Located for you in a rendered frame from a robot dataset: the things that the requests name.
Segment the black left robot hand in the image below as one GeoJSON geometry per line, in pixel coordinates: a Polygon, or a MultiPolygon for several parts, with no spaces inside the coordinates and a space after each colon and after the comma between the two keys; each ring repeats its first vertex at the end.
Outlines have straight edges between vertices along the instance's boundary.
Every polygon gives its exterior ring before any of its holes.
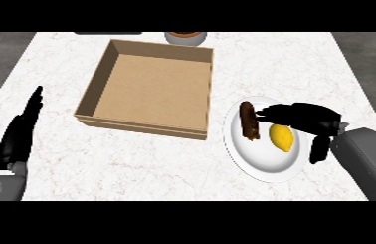
{"type": "Polygon", "coordinates": [[[43,107],[43,87],[38,86],[26,103],[23,112],[15,116],[0,140],[0,170],[9,165],[26,162],[32,147],[32,132],[43,107]]]}

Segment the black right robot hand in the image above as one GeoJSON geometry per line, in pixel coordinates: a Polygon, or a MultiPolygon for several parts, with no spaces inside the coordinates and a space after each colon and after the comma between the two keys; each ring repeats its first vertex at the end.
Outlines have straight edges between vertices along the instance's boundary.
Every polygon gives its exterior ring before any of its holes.
{"type": "Polygon", "coordinates": [[[278,125],[314,135],[309,163],[315,164],[327,157],[330,139],[337,136],[340,114],[330,108],[308,104],[277,104],[256,111],[256,120],[278,125]]]}

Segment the yellow lemon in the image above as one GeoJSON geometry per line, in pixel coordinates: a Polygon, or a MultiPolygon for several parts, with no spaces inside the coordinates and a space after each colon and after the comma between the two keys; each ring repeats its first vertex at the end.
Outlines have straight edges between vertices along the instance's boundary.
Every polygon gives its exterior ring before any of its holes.
{"type": "Polygon", "coordinates": [[[293,146],[293,134],[286,125],[273,124],[268,129],[268,138],[273,145],[283,151],[290,152],[293,146]]]}

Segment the white plate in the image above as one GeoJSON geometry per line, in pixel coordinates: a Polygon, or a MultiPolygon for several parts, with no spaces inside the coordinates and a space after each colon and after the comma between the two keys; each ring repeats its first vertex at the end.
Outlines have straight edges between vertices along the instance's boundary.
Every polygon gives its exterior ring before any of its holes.
{"type": "Polygon", "coordinates": [[[281,151],[268,138],[270,123],[258,124],[259,139],[242,136],[239,105],[250,102],[256,111],[277,104],[268,97],[246,97],[230,107],[222,125],[222,142],[227,154],[239,169],[262,182],[284,182],[301,172],[308,162],[309,148],[307,135],[292,129],[293,144],[289,152],[281,151]]]}

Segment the open cardboard box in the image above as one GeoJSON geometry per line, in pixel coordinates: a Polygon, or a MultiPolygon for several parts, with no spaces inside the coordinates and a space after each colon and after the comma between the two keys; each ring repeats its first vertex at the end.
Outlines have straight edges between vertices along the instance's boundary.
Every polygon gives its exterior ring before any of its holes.
{"type": "Polygon", "coordinates": [[[112,40],[76,110],[90,126],[203,139],[212,49],[112,40]]]}

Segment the brown elongated pastry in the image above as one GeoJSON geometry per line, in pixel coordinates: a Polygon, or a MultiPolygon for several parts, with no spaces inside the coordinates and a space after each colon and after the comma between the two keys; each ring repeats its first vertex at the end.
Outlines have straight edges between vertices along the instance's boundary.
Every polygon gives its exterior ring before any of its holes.
{"type": "Polygon", "coordinates": [[[253,106],[249,101],[242,102],[239,105],[239,118],[240,118],[242,136],[248,140],[259,139],[258,121],[255,118],[253,106]]]}

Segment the grey bowl with brown contents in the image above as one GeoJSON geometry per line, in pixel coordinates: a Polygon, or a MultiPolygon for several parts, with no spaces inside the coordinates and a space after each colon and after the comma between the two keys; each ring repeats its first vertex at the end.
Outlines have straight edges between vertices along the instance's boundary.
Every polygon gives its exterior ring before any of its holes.
{"type": "Polygon", "coordinates": [[[206,32],[165,32],[166,41],[171,44],[197,46],[206,37],[206,32]]]}

